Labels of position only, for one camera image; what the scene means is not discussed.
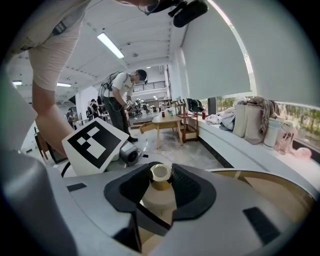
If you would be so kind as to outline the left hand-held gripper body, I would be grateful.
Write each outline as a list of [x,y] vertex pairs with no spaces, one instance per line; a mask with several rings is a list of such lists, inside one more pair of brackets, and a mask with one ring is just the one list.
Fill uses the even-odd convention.
[[127,167],[138,163],[142,151],[129,135],[95,118],[62,140],[65,154],[77,176],[103,173],[112,162]]

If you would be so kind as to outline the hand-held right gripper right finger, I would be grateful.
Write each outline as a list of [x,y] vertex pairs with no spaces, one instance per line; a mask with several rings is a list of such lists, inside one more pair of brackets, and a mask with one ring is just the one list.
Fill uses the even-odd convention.
[[231,171],[172,165],[176,210],[149,256],[276,256],[297,225]]

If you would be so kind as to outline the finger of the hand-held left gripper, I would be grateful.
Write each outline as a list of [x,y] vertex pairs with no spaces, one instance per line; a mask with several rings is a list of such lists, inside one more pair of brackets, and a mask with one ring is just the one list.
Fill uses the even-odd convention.
[[137,165],[144,165],[144,164],[149,164],[149,163],[153,163],[153,162],[164,164],[168,167],[171,167],[173,164],[172,161],[170,161],[167,157],[163,156],[160,153],[143,151],[141,153],[141,156],[139,157]]

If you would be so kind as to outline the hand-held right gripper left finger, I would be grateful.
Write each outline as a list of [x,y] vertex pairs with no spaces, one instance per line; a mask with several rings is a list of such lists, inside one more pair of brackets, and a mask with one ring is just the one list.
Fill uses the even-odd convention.
[[73,198],[75,184],[37,159],[17,151],[1,151],[1,196],[4,205],[34,244],[34,255],[132,256],[141,252],[137,203],[128,201],[120,212],[105,202],[113,215],[104,231]]

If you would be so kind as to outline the white bottle with gold cap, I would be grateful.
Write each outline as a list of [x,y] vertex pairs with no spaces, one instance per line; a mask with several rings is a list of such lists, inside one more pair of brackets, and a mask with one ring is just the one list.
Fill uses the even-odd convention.
[[140,203],[168,224],[177,209],[172,187],[172,169],[165,164],[154,164],[149,172],[149,186]]

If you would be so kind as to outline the square light wooden table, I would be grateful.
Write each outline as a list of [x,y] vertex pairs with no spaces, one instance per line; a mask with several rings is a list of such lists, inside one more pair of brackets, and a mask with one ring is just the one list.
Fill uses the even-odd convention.
[[177,115],[173,116],[156,116],[152,119],[151,122],[146,122],[142,124],[139,128],[141,134],[145,132],[156,130],[156,148],[159,149],[161,147],[161,139],[160,139],[160,130],[163,129],[172,129],[176,128],[180,145],[183,145],[183,138],[181,132],[181,118]]

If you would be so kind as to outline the black-white striped blanket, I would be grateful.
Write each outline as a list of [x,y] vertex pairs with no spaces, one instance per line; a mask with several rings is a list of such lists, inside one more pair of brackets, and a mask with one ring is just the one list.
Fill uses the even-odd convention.
[[198,99],[192,99],[192,98],[183,98],[177,101],[178,105],[185,105],[185,108],[189,112],[193,113],[200,113],[203,112],[205,109]]

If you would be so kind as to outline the white clothes pile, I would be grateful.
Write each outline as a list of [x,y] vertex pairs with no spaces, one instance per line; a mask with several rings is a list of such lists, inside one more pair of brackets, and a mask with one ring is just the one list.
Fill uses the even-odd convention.
[[208,125],[220,125],[223,121],[223,116],[220,114],[211,114],[205,118]]

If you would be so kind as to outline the black mezzanine railing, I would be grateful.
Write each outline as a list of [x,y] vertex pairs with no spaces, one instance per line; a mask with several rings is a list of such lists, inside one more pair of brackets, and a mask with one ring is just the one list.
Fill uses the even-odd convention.
[[166,88],[165,81],[156,81],[156,82],[135,85],[133,92],[137,93],[137,92],[142,92],[142,91],[158,90],[158,89],[163,89],[163,88]]

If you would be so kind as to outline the grey-white clothes pile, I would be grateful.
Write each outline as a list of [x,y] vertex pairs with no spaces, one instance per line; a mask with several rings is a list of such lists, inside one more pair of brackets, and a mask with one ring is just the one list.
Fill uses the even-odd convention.
[[236,119],[236,107],[230,107],[226,109],[221,116],[221,125],[223,125],[227,130],[233,131]]

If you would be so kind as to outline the white lidded cup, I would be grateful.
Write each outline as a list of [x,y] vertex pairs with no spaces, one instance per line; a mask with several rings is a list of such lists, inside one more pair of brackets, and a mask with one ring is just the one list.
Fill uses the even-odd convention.
[[268,127],[265,133],[263,146],[267,150],[272,150],[276,144],[278,132],[284,123],[284,119],[282,117],[277,118],[269,118],[268,119]]

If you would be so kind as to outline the pink drinking bottle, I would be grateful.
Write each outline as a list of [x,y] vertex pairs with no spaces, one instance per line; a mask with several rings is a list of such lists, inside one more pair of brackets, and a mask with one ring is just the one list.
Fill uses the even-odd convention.
[[274,149],[281,155],[289,153],[293,149],[293,141],[298,131],[291,121],[286,120],[277,133]]

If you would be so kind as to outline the pink plush toy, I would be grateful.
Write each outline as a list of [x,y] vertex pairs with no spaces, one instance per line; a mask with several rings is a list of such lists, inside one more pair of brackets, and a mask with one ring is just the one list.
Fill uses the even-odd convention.
[[312,151],[307,147],[300,147],[298,149],[293,149],[291,153],[295,158],[306,160],[306,161],[310,160],[312,157]]

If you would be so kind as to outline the person's cream t-shirt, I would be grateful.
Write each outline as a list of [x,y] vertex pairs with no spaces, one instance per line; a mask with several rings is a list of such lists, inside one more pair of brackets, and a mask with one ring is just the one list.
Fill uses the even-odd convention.
[[22,26],[7,59],[27,51],[33,82],[44,90],[55,91],[80,37],[90,1],[44,0]]

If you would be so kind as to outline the black window post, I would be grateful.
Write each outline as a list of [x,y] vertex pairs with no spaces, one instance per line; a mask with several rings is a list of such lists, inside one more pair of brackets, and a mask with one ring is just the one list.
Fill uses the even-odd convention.
[[217,113],[217,102],[216,97],[207,99],[207,115],[215,115]]

